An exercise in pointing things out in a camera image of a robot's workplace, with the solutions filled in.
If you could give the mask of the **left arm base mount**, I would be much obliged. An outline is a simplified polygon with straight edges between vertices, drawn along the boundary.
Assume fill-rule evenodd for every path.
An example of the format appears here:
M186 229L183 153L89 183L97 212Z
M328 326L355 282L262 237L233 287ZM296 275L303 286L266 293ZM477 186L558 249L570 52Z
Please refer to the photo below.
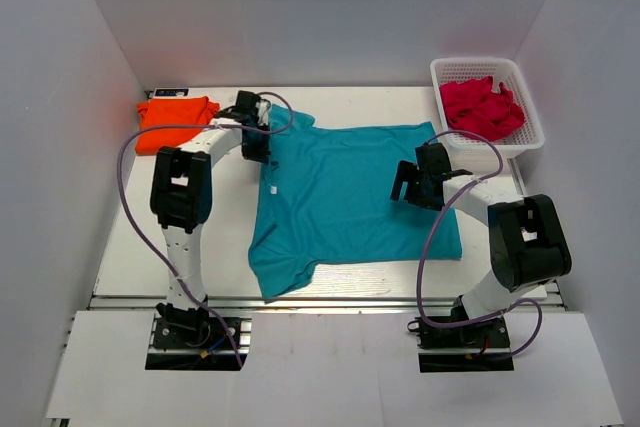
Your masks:
M145 369L234 372L248 356L251 321L201 309L156 305Z

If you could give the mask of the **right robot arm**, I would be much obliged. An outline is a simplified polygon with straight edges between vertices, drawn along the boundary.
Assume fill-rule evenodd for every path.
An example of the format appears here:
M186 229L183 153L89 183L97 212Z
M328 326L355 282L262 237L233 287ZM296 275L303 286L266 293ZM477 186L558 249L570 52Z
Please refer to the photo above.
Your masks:
M472 346L486 336L488 320L525 303L526 293L571 271L568 244L550 197L525 197L490 185L489 174L478 177L465 169L454 170L440 143L426 142L415 153L414 162L398 163L390 198L438 213L419 258L418 311L426 324L451 328L459 343ZM488 229L491 268L459 297L456 307L461 314L437 323L424 310L423 273L437 229L453 208Z

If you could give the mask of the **teal t-shirt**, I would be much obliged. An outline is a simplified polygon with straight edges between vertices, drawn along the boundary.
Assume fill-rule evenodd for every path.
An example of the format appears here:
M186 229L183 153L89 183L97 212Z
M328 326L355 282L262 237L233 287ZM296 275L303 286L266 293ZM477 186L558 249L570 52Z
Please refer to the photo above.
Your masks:
M265 298L307 286L319 264L416 261L436 212L390 199L398 162L434 134L416 125L324 129L305 113L275 105L270 160L260 170L248 262ZM463 253L454 212L428 251Z

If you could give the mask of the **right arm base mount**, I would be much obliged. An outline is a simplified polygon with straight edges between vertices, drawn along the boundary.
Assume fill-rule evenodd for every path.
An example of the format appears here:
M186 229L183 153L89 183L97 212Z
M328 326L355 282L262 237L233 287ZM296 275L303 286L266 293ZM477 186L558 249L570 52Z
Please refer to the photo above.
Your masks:
M480 373L514 370L511 342L503 318L465 327L436 328L421 317L407 324L417 336L421 373Z

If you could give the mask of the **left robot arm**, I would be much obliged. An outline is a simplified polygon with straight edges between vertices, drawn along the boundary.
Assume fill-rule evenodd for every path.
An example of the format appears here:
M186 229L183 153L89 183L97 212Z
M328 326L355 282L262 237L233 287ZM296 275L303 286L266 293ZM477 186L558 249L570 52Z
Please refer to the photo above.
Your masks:
M193 310L180 317L176 329L188 345L202 345L211 334L211 321L195 311L207 302L200 244L213 206L213 167L237 147L246 160L268 162L269 107L260 95L241 90L235 104L216 114L208 129L156 154L150 207L171 264L162 310Z

